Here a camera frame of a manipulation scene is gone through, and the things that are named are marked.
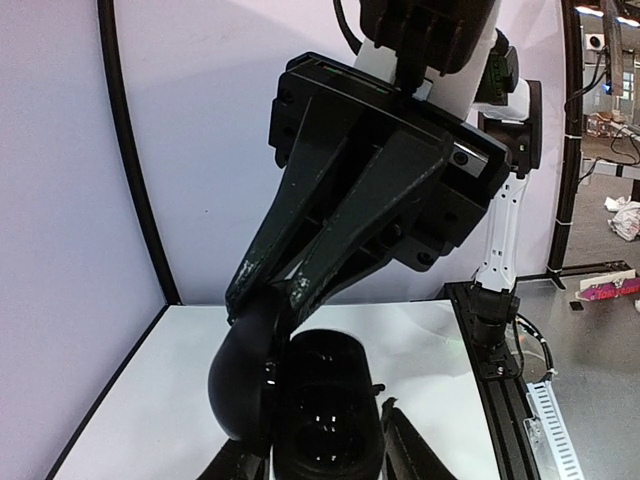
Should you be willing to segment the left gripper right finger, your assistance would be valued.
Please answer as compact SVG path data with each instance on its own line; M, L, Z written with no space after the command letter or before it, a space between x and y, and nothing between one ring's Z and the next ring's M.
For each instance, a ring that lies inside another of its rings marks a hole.
M385 456L383 479L455 480L455 476L438 458L402 410L397 399L382 405L382 428Z

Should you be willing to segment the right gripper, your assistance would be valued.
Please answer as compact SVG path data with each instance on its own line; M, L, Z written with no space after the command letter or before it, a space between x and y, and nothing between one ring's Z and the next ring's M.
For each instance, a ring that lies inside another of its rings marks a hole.
M312 52L279 78L269 142L284 174L225 294L233 320L308 250L287 288L297 320L343 288L346 264L429 269L485 216L511 163L488 134Z

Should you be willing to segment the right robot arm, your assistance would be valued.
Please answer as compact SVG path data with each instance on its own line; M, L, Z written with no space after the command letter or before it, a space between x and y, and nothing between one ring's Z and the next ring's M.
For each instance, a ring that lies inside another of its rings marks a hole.
M386 81L309 52L290 60L269 141L284 174L225 295L226 341L266 351L340 291L398 260L460 246L512 173L512 153L450 107L417 98L428 69L483 74L492 1L365 1L361 27L396 56Z

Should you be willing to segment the black earbud charging case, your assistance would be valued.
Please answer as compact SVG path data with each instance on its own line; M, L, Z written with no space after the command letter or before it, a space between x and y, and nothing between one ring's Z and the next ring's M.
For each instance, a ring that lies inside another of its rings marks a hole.
M231 440L270 456L277 479L378 478L384 437L363 345L293 323L274 288L235 314L209 370L214 417Z

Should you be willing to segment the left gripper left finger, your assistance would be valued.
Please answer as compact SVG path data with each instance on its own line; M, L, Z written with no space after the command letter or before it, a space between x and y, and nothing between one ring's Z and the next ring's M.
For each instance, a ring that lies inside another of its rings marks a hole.
M241 443L228 440L197 480L267 480L270 461L250 453Z

